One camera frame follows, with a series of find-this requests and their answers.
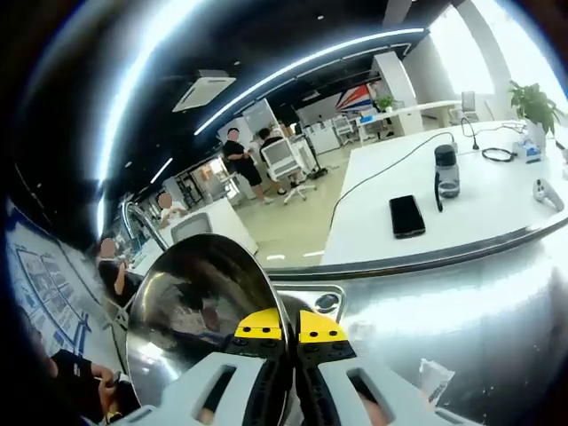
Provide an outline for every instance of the metal bowl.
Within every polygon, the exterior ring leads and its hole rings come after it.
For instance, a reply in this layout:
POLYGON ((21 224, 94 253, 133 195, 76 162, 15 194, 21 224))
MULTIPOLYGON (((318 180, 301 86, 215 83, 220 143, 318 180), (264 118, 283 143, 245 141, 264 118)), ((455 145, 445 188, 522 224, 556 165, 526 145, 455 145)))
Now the metal bowl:
POLYGON ((162 391, 213 351, 221 351, 250 313, 281 300, 255 258, 215 234, 180 241, 151 266, 134 299, 126 338, 128 369, 140 404, 157 406, 162 391))

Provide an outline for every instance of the remote controller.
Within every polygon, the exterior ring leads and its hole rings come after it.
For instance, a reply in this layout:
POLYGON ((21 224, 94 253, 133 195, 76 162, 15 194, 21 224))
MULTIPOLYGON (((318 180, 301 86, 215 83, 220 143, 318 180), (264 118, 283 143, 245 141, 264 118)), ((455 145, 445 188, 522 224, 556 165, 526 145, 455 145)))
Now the remote controller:
POLYGON ((537 179, 536 182, 534 182, 532 186, 532 196, 534 196, 534 199, 538 202, 549 200, 556 208, 556 211, 564 210, 562 199, 552 185, 545 179, 537 179))

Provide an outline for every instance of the white office chair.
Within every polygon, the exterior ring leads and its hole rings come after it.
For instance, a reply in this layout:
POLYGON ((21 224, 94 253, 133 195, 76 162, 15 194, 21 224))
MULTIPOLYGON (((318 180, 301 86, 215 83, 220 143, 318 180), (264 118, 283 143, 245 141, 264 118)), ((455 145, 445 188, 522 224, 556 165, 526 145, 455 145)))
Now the white office chair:
MULTIPOLYGON (((300 166, 300 161, 297 160, 294 151, 292 151, 292 146, 286 138, 262 148, 261 151, 268 164, 268 174, 272 180, 277 181, 282 177, 288 177, 297 172, 304 173, 300 166)), ((292 191, 284 199, 284 204, 288 204, 288 201, 294 195, 300 195, 305 201, 304 191, 308 189, 317 190, 318 188, 316 185, 299 185, 296 188, 292 188, 292 191)))
POLYGON ((461 93, 461 107, 452 108, 448 112, 450 114, 450 124, 453 126, 459 126, 463 117, 468 118, 471 122, 478 122, 476 93, 474 91, 463 91, 461 93))
POLYGON ((351 134, 353 133, 353 127, 347 117, 339 115, 332 119, 335 127, 335 133, 337 137, 343 142, 342 145, 352 144, 351 134))

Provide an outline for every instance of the office desk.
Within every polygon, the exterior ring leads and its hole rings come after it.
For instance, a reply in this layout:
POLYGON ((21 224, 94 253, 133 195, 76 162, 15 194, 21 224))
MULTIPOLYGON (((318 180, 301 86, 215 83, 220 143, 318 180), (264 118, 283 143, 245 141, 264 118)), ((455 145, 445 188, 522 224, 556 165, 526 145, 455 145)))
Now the office desk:
MULTIPOLYGON (((494 129, 503 122, 474 123, 476 130, 494 129)), ((525 164, 491 162, 481 151, 472 151, 472 138, 460 126, 394 138, 351 152, 341 195, 357 183, 402 158, 427 138, 451 131, 458 144, 461 192, 442 199, 438 212, 434 198, 434 149, 449 143, 449 135, 433 139, 403 162, 367 181, 341 201, 327 237, 321 264, 344 264, 446 249, 502 235, 553 216, 553 207, 533 198, 533 183, 547 179, 568 206, 568 181, 562 180, 562 155, 554 140, 547 142, 541 162, 525 164), (414 195, 422 212, 426 233, 406 240, 392 234, 389 199, 414 195)), ((513 130, 487 131, 477 136, 483 149, 510 148, 521 135, 513 130)), ((568 131, 556 126, 556 138, 568 146, 568 131)))
MULTIPOLYGON (((178 220, 170 221, 168 226, 159 230, 163 239, 166 240, 168 244, 173 245, 174 241, 171 238, 171 230, 174 226, 179 225, 185 220, 198 215, 200 213, 205 213, 208 216, 209 223, 211 225, 211 231, 219 235, 224 235, 229 237, 234 241, 237 241, 245 249, 251 253, 256 253, 258 251, 258 245, 255 240, 250 236, 249 231, 245 225, 241 222, 239 216, 235 213, 231 203, 225 198, 217 200, 208 204, 207 206, 197 209, 195 211, 189 212, 186 216, 181 217, 178 220)), ((156 259, 162 254, 162 250, 158 247, 158 244, 154 240, 148 240, 139 253, 137 257, 139 259, 134 265, 129 267, 129 271, 137 273, 139 275, 146 275, 150 266, 156 261, 156 259)))
MULTIPOLYGON (((366 127, 370 124, 386 120, 387 118, 401 116, 403 114, 411 114, 426 109, 435 109, 438 111, 438 122, 440 124, 440 127, 448 127, 450 125, 450 116, 448 112, 449 109, 461 104, 462 102, 460 100, 440 100, 437 102, 429 102, 427 104, 414 105, 411 107, 407 106, 405 108, 395 109, 393 111, 390 111, 389 113, 375 114, 368 121, 365 121, 365 119, 358 119, 357 125, 359 127, 359 138, 361 140, 361 146, 365 145, 366 140, 376 139, 375 137, 370 138, 366 132, 366 127)), ((423 132, 424 128, 422 127, 422 122, 420 122, 418 127, 416 127, 414 130, 416 133, 423 132)))

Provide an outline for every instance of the faucet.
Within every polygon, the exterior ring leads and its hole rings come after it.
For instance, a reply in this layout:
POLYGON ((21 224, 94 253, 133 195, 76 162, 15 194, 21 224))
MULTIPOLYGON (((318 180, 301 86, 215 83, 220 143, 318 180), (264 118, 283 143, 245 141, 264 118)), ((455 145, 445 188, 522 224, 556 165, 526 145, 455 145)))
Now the faucet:
POLYGON ((152 235, 152 238, 156 241, 158 246, 160 246, 160 249, 166 251, 169 248, 168 243, 163 239, 158 230, 152 225, 152 222, 150 222, 150 219, 148 219, 148 217, 144 214, 140 207, 138 207, 132 201, 123 201, 121 203, 121 219, 122 223, 124 224, 124 228, 126 229, 126 233, 130 236, 130 238, 136 238, 134 236, 134 232, 132 231, 132 223, 130 222, 130 215, 132 214, 140 219, 140 221, 147 228, 148 232, 150 232, 150 235, 152 235))

